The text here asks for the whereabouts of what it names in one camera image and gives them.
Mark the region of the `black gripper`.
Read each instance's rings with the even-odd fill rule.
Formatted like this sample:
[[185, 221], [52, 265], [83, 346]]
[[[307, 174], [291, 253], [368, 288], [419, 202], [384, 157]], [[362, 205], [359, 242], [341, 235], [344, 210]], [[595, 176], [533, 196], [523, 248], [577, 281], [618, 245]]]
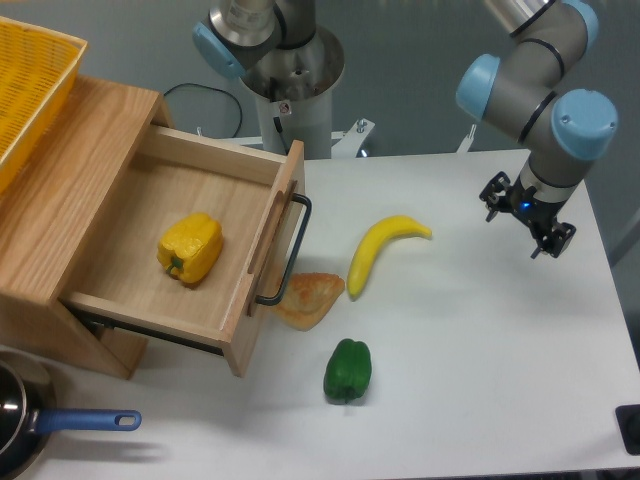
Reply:
[[549, 203], [537, 199], [534, 187], [525, 189], [519, 180], [511, 185], [505, 172], [498, 172], [483, 188], [479, 199], [488, 211], [485, 221], [491, 222], [499, 213], [509, 213], [529, 228], [536, 248], [532, 259], [539, 255], [558, 258], [569, 246], [576, 227], [570, 223], [557, 222], [558, 212], [565, 202]]

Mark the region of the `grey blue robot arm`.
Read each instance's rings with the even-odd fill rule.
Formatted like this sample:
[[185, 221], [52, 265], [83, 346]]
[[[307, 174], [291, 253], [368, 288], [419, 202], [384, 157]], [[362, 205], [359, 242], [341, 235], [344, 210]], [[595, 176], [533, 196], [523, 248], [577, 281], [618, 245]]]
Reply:
[[[457, 105], [529, 151], [515, 180], [498, 174], [481, 192], [491, 215], [530, 231], [536, 252], [558, 257], [575, 229], [557, 215], [614, 137], [618, 114], [603, 94], [556, 85], [588, 52], [598, 19], [581, 1], [490, 1], [515, 41], [507, 58], [478, 57], [457, 87]], [[266, 150], [302, 141], [310, 157], [331, 154], [332, 91], [344, 71], [339, 40], [316, 21], [312, 1], [217, 1], [192, 31], [218, 74], [253, 94]]]

